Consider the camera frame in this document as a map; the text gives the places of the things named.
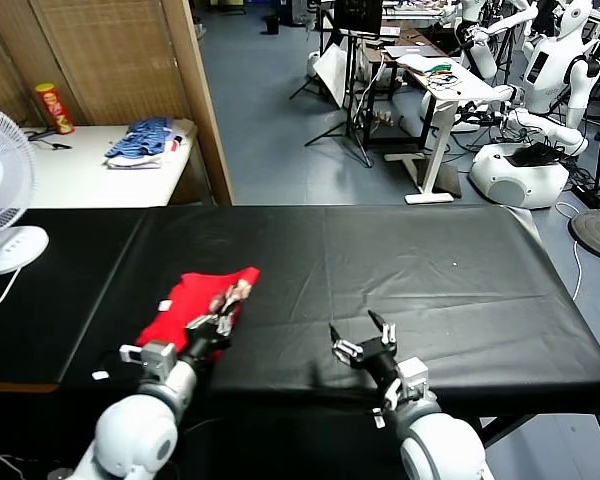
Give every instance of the red snack can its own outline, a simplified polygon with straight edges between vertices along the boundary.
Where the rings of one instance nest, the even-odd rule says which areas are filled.
[[[51,115],[58,133],[60,135],[67,135],[74,132],[75,127],[71,118],[69,118],[67,109],[60,101],[60,95],[58,95],[56,86],[53,83],[41,83],[36,86],[36,92],[42,103],[44,103],[44,106],[47,107],[47,111]]]

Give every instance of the white fan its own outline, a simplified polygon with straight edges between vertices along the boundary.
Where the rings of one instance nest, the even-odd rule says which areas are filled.
[[[0,275],[33,262],[49,243],[40,227],[11,227],[33,198],[34,162],[27,137],[0,111]]]

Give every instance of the fan grille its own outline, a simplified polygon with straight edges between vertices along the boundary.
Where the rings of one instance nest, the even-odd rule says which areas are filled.
[[[35,154],[27,137],[0,111],[0,230],[30,205],[35,190]]]

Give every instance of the fan stand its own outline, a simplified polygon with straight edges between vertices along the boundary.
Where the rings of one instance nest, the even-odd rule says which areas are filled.
[[[11,227],[0,231],[0,275],[29,265],[48,244],[49,236],[40,227]]]
[[[569,220],[569,233],[586,250],[600,257],[600,211],[587,210]]]

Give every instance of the papers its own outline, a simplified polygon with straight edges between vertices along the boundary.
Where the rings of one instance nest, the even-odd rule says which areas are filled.
[[[384,47],[384,49],[391,56],[391,58],[400,58],[404,55],[407,55],[408,53],[417,53],[419,55],[422,55],[423,57],[439,57],[440,56],[440,52],[438,50],[436,50],[434,47],[432,47],[431,45],[422,45],[422,46],[404,45],[404,46],[397,46],[397,47],[387,46],[387,47]]]
[[[396,61],[398,62],[398,65],[404,65],[408,69],[420,74],[423,74],[437,67],[438,65],[450,65],[449,59],[445,57],[427,58],[423,57],[422,55],[412,53],[403,55]]]
[[[313,68],[333,95],[340,108],[344,104],[345,76],[347,70],[347,52],[337,45],[331,45],[320,57]]]

